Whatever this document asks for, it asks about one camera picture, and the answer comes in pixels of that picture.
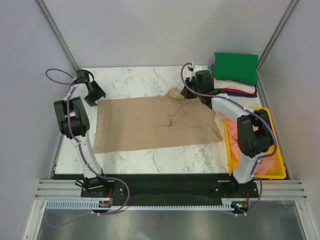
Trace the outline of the beige t shirt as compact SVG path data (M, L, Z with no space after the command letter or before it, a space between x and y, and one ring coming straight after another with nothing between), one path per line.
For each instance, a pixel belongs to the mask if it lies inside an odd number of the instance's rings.
M177 88L166 95L102 100L97 107L94 153L138 151L223 140L215 112Z

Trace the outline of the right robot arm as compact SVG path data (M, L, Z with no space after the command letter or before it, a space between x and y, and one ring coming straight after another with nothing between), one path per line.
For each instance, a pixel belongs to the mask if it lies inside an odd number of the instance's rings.
M254 110L240 105L225 93L205 94L194 91L190 78L182 80L184 89L196 97L208 98L211 108L236 123L240 158L230 175L229 191L235 197L252 190L255 171L265 158L276 154L278 143L272 129L272 121L265 109Z

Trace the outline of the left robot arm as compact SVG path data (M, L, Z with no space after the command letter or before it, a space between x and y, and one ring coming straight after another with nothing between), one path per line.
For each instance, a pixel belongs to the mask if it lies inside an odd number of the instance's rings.
M72 143L81 161L83 181L77 180L75 184L82 188L82 197L102 198L109 195L110 183L104 176L103 169L98 163L90 141L90 120L85 109L82 97L98 90L99 95L89 100L89 106L97 104L97 100L106 94L92 82L94 88L90 88L90 82L80 83L74 80L69 85L67 95L54 102L53 107L60 133Z

